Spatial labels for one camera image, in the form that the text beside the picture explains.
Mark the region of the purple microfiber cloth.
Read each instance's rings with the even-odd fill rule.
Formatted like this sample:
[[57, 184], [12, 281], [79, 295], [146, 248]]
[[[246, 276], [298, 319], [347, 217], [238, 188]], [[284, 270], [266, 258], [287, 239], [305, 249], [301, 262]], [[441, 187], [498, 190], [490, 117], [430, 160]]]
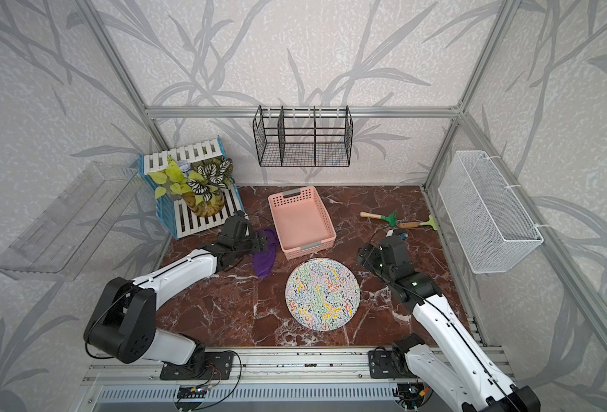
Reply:
[[253, 255], [253, 266], [255, 275], [264, 278], [272, 273], [279, 250], [279, 240], [273, 228], [266, 228], [264, 234], [267, 237], [267, 249]]

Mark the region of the colourful squiggle pattern plate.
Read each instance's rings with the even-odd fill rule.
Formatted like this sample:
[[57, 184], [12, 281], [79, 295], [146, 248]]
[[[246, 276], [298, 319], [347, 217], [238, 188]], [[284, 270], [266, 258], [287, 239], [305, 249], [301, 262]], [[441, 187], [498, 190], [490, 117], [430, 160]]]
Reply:
[[312, 331], [335, 331], [354, 318], [361, 289], [356, 276], [344, 264], [319, 257], [291, 272], [284, 298], [299, 324]]

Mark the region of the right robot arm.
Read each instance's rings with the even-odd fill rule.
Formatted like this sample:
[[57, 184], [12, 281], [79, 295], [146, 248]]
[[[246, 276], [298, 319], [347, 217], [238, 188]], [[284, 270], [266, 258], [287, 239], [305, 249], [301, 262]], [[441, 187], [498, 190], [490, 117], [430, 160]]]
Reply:
[[453, 411], [540, 411], [533, 389], [517, 386], [477, 344], [429, 275], [414, 269], [396, 229], [359, 249], [357, 264], [385, 283], [430, 334], [446, 357], [439, 360], [416, 335], [393, 345], [395, 364], [422, 381]]

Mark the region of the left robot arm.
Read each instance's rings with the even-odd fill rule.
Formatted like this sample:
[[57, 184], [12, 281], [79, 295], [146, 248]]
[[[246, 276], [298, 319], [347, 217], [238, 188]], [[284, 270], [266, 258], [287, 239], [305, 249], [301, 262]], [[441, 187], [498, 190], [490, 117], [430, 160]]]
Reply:
[[90, 355], [100, 350], [104, 359], [123, 364], [161, 362], [163, 380], [207, 378], [214, 366], [204, 344], [160, 329], [157, 313], [196, 283], [234, 268], [247, 256], [267, 252], [272, 241], [267, 230], [253, 228], [246, 214], [239, 211], [225, 221], [213, 242], [147, 275], [111, 279], [84, 329], [85, 352]]

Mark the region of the pink perforated plastic basket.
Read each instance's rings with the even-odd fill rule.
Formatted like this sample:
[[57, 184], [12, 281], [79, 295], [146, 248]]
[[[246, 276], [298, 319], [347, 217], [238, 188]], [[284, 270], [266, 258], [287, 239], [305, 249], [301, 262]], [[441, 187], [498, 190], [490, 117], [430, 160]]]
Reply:
[[334, 224], [314, 186], [272, 194], [268, 203], [286, 259], [298, 259], [334, 246]]

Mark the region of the potted plant variegated leaves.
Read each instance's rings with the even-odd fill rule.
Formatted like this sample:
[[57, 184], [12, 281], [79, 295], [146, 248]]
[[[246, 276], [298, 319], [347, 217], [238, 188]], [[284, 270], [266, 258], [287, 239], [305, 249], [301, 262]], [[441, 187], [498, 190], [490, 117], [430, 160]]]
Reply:
[[233, 169], [233, 160], [224, 156], [194, 163], [168, 157], [164, 170], [148, 176], [157, 184], [155, 199], [180, 197], [195, 216], [207, 218], [220, 213], [226, 205], [223, 190], [234, 184]]

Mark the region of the blue white slatted crate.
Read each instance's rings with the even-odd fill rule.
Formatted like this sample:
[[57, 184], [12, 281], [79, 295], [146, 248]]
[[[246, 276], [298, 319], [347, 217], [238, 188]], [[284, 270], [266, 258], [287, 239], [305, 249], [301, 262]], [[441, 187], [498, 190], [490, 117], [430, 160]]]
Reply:
[[232, 161], [218, 137], [140, 156], [138, 170], [153, 190], [157, 218], [176, 240], [216, 228], [244, 210]]

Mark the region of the white mesh wall basket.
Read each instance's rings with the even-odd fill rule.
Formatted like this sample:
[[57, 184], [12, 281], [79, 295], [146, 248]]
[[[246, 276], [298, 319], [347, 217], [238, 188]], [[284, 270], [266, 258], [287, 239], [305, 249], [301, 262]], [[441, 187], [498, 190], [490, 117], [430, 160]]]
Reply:
[[482, 150], [457, 151], [438, 192], [475, 274], [510, 271], [545, 241], [514, 185]]

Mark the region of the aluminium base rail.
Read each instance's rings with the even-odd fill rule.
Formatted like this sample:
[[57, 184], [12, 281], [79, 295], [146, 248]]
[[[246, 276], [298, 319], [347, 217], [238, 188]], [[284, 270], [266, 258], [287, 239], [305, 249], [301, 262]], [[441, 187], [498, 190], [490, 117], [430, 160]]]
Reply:
[[402, 366], [381, 348], [213, 348], [199, 375], [150, 360], [97, 360], [71, 410], [458, 411], [483, 409], [512, 389], [497, 347], [465, 362], [416, 347]]

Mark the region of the clear plastic wall shelf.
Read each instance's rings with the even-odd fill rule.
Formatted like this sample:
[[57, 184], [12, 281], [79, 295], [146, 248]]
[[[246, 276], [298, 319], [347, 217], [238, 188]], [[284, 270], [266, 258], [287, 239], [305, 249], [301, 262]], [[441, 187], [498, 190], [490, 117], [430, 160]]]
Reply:
[[73, 281], [142, 187], [135, 168], [92, 162], [0, 255], [14, 280]]

